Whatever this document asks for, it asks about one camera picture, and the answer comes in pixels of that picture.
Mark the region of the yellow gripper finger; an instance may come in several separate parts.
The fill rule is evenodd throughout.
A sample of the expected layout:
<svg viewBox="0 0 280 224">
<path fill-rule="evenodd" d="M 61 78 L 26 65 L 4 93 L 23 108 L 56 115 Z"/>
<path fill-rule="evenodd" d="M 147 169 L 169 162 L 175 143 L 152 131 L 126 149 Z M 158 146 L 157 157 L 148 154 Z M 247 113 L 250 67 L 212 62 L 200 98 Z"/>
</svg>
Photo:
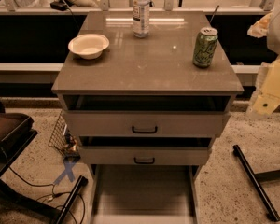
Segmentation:
<svg viewBox="0 0 280 224">
<path fill-rule="evenodd" d="M 271 115 L 280 106 L 280 57 L 262 63 L 257 75 L 256 90 L 249 101 L 252 116 Z"/>
<path fill-rule="evenodd" d="M 268 34 L 269 23 L 272 13 L 268 13 L 260 20 L 251 25 L 247 31 L 247 34 L 255 38 L 262 38 Z"/>
</svg>

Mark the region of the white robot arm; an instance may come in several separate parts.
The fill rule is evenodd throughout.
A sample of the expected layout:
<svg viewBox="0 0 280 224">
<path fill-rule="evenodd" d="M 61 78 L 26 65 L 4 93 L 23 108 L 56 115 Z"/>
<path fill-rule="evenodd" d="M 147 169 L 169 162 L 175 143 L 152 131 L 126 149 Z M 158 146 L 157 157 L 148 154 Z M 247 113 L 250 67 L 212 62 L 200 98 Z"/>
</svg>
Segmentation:
<svg viewBox="0 0 280 224">
<path fill-rule="evenodd" d="M 280 106 L 280 2 L 273 11 L 252 25 L 247 34 L 256 38 L 267 37 L 267 48 L 277 54 L 271 62 L 262 62 L 247 113 L 251 116 L 271 115 Z"/>
</svg>

